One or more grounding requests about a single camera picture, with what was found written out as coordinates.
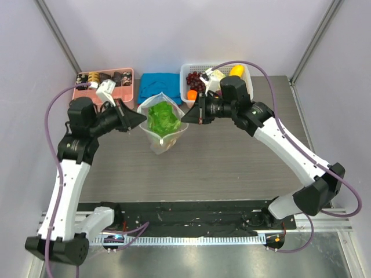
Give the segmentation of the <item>green lettuce leaf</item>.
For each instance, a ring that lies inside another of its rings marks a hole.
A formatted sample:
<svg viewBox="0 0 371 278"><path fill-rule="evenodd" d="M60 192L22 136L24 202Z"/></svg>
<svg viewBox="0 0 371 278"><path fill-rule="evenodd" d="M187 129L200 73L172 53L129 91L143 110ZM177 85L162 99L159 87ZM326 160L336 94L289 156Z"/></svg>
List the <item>green lettuce leaf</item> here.
<svg viewBox="0 0 371 278"><path fill-rule="evenodd" d="M149 108L148 128L160 137L177 132L180 125L181 122L168 102L162 101Z"/></svg>

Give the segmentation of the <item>clear zip top bag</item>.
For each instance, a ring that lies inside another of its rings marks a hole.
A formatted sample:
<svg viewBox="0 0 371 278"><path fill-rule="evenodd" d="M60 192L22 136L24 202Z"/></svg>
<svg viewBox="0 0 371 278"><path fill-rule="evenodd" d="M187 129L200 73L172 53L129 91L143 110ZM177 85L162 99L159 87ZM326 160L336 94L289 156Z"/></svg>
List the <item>clear zip top bag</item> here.
<svg viewBox="0 0 371 278"><path fill-rule="evenodd" d="M171 149L189 127L189 124L181 122L185 113L163 92L146 99L137 112L147 117L140 128L157 155Z"/></svg>

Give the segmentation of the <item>orange ginger root toy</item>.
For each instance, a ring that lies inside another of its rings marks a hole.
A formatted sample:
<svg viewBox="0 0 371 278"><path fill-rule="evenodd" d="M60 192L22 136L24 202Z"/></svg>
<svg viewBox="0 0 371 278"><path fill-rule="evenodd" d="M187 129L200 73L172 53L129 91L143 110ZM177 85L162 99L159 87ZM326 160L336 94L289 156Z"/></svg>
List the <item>orange ginger root toy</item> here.
<svg viewBox="0 0 371 278"><path fill-rule="evenodd" d="M176 142L177 142L177 139L176 138L171 139L171 140L167 140L167 141L163 141L163 144L162 144L163 150L164 151L169 150L172 146L174 146L174 144Z"/></svg>

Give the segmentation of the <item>yellow mango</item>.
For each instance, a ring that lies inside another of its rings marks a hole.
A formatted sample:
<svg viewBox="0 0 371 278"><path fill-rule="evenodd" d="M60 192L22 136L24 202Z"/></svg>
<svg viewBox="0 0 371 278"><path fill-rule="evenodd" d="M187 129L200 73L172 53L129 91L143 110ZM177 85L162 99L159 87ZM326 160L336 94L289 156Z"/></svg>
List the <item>yellow mango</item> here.
<svg viewBox="0 0 371 278"><path fill-rule="evenodd" d="M245 68L243 65L235 65L231 68L230 72L229 72L229 76L237 76L239 78L242 77L242 75L244 74L244 71L245 71Z"/></svg>

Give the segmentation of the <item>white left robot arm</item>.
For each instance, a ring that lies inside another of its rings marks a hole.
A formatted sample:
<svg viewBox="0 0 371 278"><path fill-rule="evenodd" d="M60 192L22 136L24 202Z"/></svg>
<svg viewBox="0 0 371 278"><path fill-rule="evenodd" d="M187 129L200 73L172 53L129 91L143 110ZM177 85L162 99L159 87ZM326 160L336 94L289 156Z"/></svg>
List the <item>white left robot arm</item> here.
<svg viewBox="0 0 371 278"><path fill-rule="evenodd" d="M121 99L99 112L89 97L70 102L69 131L57 147L56 183L46 217L36 236L26 239L27 251L46 262L80 266L89 242L105 229L119 230L124 216L117 203L101 202L81 223L75 223L83 183L99 147L99 137L113 131L128 132L146 121Z"/></svg>

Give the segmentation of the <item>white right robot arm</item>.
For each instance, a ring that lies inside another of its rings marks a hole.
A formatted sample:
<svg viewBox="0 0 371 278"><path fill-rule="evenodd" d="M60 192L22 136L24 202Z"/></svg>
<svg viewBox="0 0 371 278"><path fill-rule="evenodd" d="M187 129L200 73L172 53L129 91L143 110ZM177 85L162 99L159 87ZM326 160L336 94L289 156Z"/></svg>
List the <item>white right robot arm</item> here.
<svg viewBox="0 0 371 278"><path fill-rule="evenodd" d="M344 167L317 157L283 126L278 126L273 111L262 102L250 99L246 83L237 76L220 81L221 96L200 93L183 123L210 124L215 118L230 118L237 128L268 146L289 166L302 184L298 191L276 197L262 210L262 222L276 228L283 218L297 213L317 215L339 192Z"/></svg>

